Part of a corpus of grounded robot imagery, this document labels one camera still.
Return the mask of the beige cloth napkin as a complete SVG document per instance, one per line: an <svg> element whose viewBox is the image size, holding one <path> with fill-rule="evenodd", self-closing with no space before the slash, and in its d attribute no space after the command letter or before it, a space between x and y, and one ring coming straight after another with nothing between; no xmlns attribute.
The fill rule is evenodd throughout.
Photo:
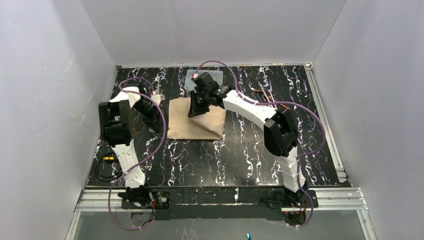
<svg viewBox="0 0 424 240"><path fill-rule="evenodd" d="M210 106L209 112L188 117L189 98L169 101L167 138L170 140L220 140L224 134L226 110Z"/></svg>

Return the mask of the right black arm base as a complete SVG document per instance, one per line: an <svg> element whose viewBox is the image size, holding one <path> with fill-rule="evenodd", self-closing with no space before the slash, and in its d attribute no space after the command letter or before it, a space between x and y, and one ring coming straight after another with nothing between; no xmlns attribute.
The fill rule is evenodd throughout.
<svg viewBox="0 0 424 240"><path fill-rule="evenodd" d="M304 211L307 208L319 206L318 197L314 190L292 192L289 190L272 189L263 193L260 202L271 209L294 208L295 211Z"/></svg>

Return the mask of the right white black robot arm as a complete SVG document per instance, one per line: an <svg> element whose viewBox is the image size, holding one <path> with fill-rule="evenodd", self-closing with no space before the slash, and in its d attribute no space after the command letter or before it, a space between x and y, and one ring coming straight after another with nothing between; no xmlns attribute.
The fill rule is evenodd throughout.
<svg viewBox="0 0 424 240"><path fill-rule="evenodd" d="M294 193L306 191L306 179L298 159L298 130L290 111L255 101L227 84L218 84L204 72L194 73L194 90L190 92L188 117L209 112L211 106L234 112L263 131L264 146L277 157L283 175L283 186Z"/></svg>

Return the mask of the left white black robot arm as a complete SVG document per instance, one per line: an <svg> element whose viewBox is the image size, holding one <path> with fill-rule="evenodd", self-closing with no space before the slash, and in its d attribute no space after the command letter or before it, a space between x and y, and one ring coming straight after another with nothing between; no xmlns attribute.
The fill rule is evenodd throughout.
<svg viewBox="0 0 424 240"><path fill-rule="evenodd" d="M139 188L146 183L146 175L140 166L135 150L136 122L133 110L141 114L143 124L158 131L160 113L154 104L140 96L146 91L140 85L123 88L113 99L98 104L100 136L108 143L125 173L125 187Z"/></svg>

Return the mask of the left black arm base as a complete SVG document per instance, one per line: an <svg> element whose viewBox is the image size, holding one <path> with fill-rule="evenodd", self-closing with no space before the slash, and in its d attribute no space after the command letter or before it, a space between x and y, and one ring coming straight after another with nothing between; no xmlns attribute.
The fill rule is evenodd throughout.
<svg viewBox="0 0 424 240"><path fill-rule="evenodd" d="M138 197L134 201L122 199L122 209L168 209L170 207L171 194L168 191L153 191L147 196Z"/></svg>

